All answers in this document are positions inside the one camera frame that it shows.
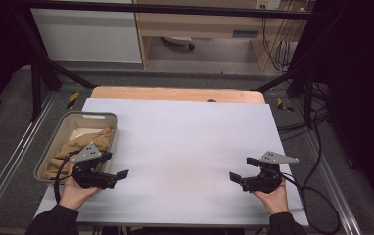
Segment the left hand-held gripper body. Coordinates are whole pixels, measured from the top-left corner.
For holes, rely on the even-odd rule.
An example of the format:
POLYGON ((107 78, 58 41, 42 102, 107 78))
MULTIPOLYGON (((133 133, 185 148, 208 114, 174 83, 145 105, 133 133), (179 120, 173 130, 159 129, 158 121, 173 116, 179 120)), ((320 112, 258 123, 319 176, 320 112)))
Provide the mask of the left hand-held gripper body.
POLYGON ((117 183, 117 175, 102 171, 101 154, 98 148, 90 143, 72 160, 74 167, 72 177, 81 188, 97 187, 113 189, 117 183))

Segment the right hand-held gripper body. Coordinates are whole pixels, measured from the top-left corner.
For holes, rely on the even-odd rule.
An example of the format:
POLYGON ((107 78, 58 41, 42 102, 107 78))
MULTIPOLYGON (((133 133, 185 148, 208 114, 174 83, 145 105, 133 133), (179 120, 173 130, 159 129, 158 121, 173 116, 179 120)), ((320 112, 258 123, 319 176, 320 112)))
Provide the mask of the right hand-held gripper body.
POLYGON ((288 157, 275 152, 267 151, 259 159, 260 173, 257 176, 242 178, 240 185, 245 192, 261 191, 270 193, 282 181, 281 164, 296 164, 297 158, 288 157))

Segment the brown cloth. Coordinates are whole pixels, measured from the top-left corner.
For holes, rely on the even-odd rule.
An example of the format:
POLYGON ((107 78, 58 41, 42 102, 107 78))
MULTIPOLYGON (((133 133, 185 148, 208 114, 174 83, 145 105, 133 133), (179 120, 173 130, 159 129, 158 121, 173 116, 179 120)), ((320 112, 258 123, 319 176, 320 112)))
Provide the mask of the brown cloth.
POLYGON ((67 154, 81 151, 90 143, 93 143, 100 152, 106 152, 110 147, 112 135, 113 131, 107 127, 96 133, 81 134, 61 147, 56 147, 55 152, 49 155, 48 162, 43 165, 44 169, 41 178, 44 180, 53 180, 67 154))

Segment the grey plastic basket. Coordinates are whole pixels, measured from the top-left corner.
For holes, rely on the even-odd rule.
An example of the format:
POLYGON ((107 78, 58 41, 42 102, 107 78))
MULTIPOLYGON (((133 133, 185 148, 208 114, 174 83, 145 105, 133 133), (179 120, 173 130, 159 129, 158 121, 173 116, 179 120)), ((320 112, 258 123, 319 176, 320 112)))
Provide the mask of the grey plastic basket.
POLYGON ((113 113, 105 112, 68 112, 61 118, 55 128, 46 149, 34 170, 34 178, 45 184, 53 184, 53 177, 47 172, 54 169, 51 160, 70 141, 86 134, 99 133, 105 129, 111 130, 105 151, 110 151, 118 137, 118 118, 113 113))

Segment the person's right hand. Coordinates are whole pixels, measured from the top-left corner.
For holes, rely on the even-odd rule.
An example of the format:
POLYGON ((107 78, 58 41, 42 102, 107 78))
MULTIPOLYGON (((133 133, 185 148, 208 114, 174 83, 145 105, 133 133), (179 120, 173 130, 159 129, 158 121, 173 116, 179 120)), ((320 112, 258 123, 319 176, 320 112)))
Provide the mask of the person's right hand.
POLYGON ((282 179, 274 191, 270 193, 255 191, 254 195, 262 201, 270 215, 289 211, 285 179, 282 179))

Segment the person's left hand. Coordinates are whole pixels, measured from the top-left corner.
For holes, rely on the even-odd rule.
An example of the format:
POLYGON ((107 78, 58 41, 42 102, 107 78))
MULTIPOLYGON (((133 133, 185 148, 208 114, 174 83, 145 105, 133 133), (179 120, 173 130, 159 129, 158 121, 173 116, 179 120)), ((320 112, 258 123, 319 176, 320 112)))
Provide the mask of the person's left hand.
POLYGON ((81 188, 71 177, 65 181, 59 204, 62 207, 78 210, 87 199, 100 191, 97 187, 81 188))

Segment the yellow black tape marker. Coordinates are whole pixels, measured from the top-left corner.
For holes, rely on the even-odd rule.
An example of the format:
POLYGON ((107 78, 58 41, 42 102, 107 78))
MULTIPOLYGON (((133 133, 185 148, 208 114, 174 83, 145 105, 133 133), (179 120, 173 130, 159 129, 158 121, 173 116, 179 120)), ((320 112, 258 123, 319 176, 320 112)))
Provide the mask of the yellow black tape marker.
POLYGON ((72 109, 77 98, 79 96, 79 92, 73 92, 70 96, 70 99, 68 101, 68 104, 67 104, 67 109, 72 109))
POLYGON ((279 110, 285 110, 287 112, 293 112, 294 109, 292 107, 287 107, 284 105, 283 100, 281 98, 277 98, 277 108, 279 110))

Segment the white table mat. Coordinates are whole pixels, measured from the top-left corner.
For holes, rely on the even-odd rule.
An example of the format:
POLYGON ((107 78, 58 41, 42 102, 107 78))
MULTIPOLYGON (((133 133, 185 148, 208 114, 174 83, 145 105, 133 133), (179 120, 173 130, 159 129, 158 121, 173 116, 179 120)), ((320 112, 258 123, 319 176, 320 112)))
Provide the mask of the white table mat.
POLYGON ((118 117, 111 171, 126 179, 80 208, 87 224, 256 227, 262 202, 229 178, 258 174, 248 158, 283 153, 266 104, 86 100, 88 112, 118 117))

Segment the white cabinet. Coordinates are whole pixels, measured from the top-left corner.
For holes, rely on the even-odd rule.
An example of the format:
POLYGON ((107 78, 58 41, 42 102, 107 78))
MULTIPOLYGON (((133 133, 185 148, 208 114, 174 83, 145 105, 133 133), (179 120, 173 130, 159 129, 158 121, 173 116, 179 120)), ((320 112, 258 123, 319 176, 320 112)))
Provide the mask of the white cabinet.
POLYGON ((46 9, 31 12, 52 60, 142 61, 133 13, 46 9))

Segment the office chair base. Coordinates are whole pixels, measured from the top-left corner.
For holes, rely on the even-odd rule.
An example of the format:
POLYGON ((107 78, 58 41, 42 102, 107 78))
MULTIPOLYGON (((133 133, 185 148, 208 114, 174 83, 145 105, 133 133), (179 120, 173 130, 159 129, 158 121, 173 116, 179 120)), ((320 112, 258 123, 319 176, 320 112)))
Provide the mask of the office chair base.
POLYGON ((191 51, 195 49, 195 45, 190 37, 164 37, 164 40, 172 44, 187 46, 191 51))

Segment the light wooden desk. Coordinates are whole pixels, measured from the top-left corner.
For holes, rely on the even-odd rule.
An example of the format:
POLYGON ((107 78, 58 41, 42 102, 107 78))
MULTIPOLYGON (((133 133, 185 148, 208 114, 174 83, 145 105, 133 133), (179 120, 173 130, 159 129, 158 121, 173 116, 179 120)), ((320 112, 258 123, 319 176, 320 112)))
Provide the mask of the light wooden desk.
MULTIPOLYGON (((221 7, 254 10, 257 0, 132 0, 135 4, 221 7)), ((281 0, 278 10, 300 12, 304 0, 281 0)), ((142 60, 153 37, 239 38, 252 45, 259 68, 267 71, 282 42, 298 42, 305 20, 142 14, 135 15, 142 60)))

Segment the white power strip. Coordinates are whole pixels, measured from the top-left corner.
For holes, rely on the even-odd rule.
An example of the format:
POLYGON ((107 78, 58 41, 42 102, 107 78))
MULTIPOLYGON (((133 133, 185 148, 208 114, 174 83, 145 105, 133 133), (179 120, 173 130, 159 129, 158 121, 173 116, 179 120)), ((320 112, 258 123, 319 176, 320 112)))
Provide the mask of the white power strip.
POLYGON ((281 0, 257 0, 255 8, 262 10, 278 10, 280 3, 281 0))

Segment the aluminium floor rail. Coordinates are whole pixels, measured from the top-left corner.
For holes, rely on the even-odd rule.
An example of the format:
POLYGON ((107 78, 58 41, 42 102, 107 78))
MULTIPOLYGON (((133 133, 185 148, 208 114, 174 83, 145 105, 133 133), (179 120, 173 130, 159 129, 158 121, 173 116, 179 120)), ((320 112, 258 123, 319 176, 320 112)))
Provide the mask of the aluminium floor rail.
POLYGON ((3 170, 0 173, 0 199, 4 194, 9 182, 11 181, 14 173, 16 172, 17 168, 19 167, 21 161, 25 153, 27 152, 31 142, 33 141, 36 133, 38 132, 43 120, 46 118, 47 114, 49 113, 53 101, 57 96, 57 92, 50 92, 47 97, 45 98, 42 106, 41 106, 41 113, 37 116, 36 120, 32 121, 25 131, 22 139, 20 140, 19 144, 17 145, 16 149, 10 156, 8 162, 5 164, 3 170))
POLYGON ((328 165, 325 157, 320 153, 320 140, 315 136, 315 133, 309 131, 306 135, 309 148, 315 160, 319 159, 318 170, 325 183, 327 192, 331 198, 333 206, 335 207, 343 228, 347 235, 362 235, 361 229, 355 219, 349 203, 340 187, 337 178, 334 176, 331 167, 328 165))

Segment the black metal frame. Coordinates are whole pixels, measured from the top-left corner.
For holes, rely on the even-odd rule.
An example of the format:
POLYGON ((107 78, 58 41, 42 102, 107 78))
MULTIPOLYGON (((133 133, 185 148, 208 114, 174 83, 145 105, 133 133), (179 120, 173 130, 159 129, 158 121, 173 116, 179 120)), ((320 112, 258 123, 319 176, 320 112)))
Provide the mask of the black metal frame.
POLYGON ((29 56, 32 60, 32 88, 34 99, 33 119, 36 119, 41 108, 39 107, 39 78, 42 77, 50 90, 59 90, 61 87, 55 71, 65 75, 81 86, 93 89, 95 84, 90 83, 63 66, 54 62, 46 53, 42 43, 38 41, 39 34, 33 31, 29 21, 24 16, 24 11, 34 9, 54 9, 72 11, 119 12, 142 14, 167 14, 167 15, 192 15, 192 16, 217 16, 217 17, 242 17, 261 19, 292 19, 311 20, 320 18, 313 12, 296 12, 280 10, 245 10, 238 8, 216 8, 199 6, 175 6, 157 4, 131 4, 131 3, 103 3, 60 0, 15 0, 10 6, 15 21, 18 23, 25 36, 25 41, 30 47, 29 56))

